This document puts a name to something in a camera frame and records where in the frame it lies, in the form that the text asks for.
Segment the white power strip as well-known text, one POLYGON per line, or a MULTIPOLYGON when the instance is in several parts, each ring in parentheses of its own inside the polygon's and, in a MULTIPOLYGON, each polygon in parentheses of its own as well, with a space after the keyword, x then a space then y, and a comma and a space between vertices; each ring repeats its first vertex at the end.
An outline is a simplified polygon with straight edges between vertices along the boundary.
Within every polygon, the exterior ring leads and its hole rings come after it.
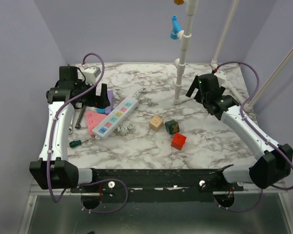
POLYGON ((133 97, 126 97, 112 110, 93 130, 96 139, 106 139, 138 106, 139 102, 133 97))

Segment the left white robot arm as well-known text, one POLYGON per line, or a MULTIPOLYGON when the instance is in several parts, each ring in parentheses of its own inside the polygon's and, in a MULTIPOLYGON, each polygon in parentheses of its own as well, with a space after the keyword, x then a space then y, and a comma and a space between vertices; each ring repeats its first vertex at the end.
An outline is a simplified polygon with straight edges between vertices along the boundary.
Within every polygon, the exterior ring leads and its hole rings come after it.
POLYGON ((61 66, 59 80, 46 92, 48 126, 38 161, 32 161, 29 171, 41 189, 72 189, 78 185, 89 193, 98 189, 92 169, 78 168, 68 162, 68 136, 73 133, 75 106, 106 108, 110 105, 107 85, 101 84, 96 95, 93 85, 101 75, 99 67, 61 66))

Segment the dark green cube adapter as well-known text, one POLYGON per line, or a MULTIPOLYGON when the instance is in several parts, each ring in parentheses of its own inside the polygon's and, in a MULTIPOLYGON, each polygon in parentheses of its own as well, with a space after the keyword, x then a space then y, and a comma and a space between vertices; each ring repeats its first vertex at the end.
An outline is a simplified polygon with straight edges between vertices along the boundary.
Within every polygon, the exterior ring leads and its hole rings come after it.
POLYGON ((169 120, 165 122, 165 128, 170 135, 180 132, 179 124, 175 120, 169 120))

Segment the pink triangular socket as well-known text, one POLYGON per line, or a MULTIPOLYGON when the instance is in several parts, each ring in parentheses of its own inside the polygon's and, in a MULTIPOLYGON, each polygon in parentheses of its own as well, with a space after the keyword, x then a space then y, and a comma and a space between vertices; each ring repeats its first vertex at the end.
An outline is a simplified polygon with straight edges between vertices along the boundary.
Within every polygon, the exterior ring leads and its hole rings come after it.
POLYGON ((92 130, 102 121, 105 119, 105 114, 96 113, 93 111, 86 111, 86 122, 88 127, 88 133, 91 137, 94 137, 92 130))

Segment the beige cube plug adapter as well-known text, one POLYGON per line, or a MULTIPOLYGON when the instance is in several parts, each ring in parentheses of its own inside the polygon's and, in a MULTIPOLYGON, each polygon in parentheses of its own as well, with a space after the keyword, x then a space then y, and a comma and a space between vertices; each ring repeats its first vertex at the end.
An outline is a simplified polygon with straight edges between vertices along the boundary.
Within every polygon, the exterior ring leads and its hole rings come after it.
POLYGON ((159 116, 154 116, 151 121, 149 122, 150 129, 154 130, 155 132, 158 132, 163 125, 163 119, 159 116))

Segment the red cube plug adapter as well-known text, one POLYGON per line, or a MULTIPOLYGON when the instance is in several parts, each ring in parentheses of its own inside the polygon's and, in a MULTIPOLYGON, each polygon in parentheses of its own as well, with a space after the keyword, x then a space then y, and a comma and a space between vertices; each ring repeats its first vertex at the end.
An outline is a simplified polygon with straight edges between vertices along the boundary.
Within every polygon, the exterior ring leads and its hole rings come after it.
POLYGON ((186 142, 187 137, 180 134, 180 133, 176 133, 172 139, 171 142, 171 147, 177 149, 177 150, 181 150, 186 142))

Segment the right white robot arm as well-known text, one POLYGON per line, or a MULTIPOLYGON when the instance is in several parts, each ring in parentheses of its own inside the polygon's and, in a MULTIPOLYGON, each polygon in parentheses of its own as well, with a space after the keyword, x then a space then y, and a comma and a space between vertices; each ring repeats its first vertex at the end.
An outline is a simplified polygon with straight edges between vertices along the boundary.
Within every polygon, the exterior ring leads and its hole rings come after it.
POLYGON ((241 110, 232 96, 224 94, 214 74, 196 76, 186 94, 203 105, 207 112, 229 126, 252 152, 256 162, 247 166, 227 166, 215 178, 215 186, 226 191, 233 183, 253 183, 261 189, 272 186, 291 173, 293 149, 265 134, 241 110))

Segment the blue plug adapter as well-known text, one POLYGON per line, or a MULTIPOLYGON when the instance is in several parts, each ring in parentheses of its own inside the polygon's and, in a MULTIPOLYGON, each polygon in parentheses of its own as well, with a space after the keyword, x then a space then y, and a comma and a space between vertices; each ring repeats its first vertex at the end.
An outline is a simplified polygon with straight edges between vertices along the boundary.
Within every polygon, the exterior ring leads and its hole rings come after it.
POLYGON ((96 111, 99 114, 105 114, 105 109, 97 108, 96 111))

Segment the purple power strip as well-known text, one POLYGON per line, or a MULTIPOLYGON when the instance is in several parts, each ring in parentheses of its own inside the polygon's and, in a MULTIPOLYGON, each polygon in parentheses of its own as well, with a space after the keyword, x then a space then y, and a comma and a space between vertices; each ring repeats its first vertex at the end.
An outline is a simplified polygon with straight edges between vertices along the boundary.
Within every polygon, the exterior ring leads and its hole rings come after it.
POLYGON ((108 90, 107 91, 107 97, 109 100, 110 105, 108 107, 105 108, 105 114, 108 115, 111 113, 111 111, 113 110, 113 98, 114 98, 114 94, 112 90, 108 90))

